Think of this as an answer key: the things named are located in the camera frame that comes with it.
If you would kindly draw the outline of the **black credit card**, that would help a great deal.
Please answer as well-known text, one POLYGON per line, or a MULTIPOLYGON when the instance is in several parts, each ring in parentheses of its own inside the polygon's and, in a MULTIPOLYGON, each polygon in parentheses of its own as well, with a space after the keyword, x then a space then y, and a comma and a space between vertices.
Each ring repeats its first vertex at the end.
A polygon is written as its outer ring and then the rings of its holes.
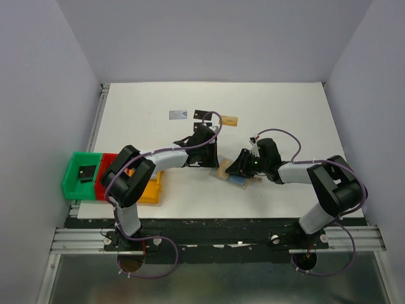
POLYGON ((193 114, 193 119, 211 121, 212 115, 213 114, 210 111, 195 110, 193 114))

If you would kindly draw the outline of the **silver credit card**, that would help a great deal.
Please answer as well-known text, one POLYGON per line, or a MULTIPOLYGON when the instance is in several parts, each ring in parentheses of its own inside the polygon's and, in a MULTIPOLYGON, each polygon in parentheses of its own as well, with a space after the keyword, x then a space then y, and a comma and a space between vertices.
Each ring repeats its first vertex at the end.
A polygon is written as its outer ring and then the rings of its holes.
POLYGON ((187 110, 172 110, 169 111, 169 119, 170 120, 183 120, 187 119, 188 113, 187 110))

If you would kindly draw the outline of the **beige card holder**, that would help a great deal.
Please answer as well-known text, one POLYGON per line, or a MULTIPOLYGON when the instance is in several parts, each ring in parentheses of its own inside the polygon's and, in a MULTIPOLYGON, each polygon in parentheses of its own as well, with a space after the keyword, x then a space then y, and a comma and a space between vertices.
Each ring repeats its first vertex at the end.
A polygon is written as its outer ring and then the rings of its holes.
MULTIPOLYGON (((222 158, 227 158, 227 157, 224 157, 222 155, 218 156, 219 166, 220 166, 220 162, 221 162, 222 158)), ((211 177, 214 177, 215 179, 218 179, 222 182, 226 182, 227 184, 231 184, 240 189, 246 189, 250 184, 261 183, 263 181, 262 177, 253 177, 251 179, 247 179, 245 177, 239 177, 239 176, 234 176, 234 175, 229 175, 227 180, 223 180, 216 176, 217 170, 218 170, 218 168, 212 168, 209 172, 209 175, 211 177)))

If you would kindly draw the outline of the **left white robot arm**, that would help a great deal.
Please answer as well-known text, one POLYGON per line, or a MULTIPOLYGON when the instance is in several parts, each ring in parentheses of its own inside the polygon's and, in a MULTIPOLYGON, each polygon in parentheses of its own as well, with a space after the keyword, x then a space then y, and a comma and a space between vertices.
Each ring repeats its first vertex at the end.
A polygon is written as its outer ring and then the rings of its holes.
POLYGON ((115 225, 121 231, 118 242, 126 250, 134 250, 140 244, 137 202, 151 178, 171 168, 218 168, 218 133, 218 127, 201 124, 193 135, 175 141, 169 148, 143 153, 127 145, 104 171, 104 196, 113 206, 115 225))

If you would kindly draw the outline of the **dark grey VIP card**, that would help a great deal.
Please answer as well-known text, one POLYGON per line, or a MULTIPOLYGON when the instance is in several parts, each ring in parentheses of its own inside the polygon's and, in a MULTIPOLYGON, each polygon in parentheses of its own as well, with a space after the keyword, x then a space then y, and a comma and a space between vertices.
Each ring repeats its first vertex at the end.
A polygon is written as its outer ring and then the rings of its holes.
POLYGON ((194 122, 193 131, 196 131, 200 126, 205 126, 205 124, 202 122, 194 122))

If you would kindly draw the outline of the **gold credit card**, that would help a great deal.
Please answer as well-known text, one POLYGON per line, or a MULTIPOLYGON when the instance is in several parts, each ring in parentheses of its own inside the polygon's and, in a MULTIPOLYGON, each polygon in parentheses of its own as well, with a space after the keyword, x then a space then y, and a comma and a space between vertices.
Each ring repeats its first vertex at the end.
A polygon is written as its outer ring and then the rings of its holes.
POLYGON ((222 115, 220 120, 221 120, 222 125, 227 125, 227 126, 231 126, 231 127, 236 127, 238 125, 237 117, 222 115))
POLYGON ((216 171, 216 176, 220 179, 227 180, 229 174, 226 173, 226 169, 231 166, 232 161, 227 158, 222 158, 220 162, 220 166, 216 171))

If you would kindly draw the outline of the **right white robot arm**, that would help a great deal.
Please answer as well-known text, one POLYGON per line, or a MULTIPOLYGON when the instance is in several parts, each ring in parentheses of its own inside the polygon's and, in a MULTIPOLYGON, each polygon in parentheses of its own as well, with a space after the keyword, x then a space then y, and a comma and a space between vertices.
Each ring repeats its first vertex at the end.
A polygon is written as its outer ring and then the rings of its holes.
POLYGON ((317 202, 291 232, 292 243, 298 248, 307 247, 314 241, 315 233, 364 203, 368 196, 364 184, 358 181, 343 157, 335 155, 312 162, 283 161, 271 138, 259 139, 251 149, 242 149, 225 172, 246 179, 264 174, 275 184, 312 185, 317 202))

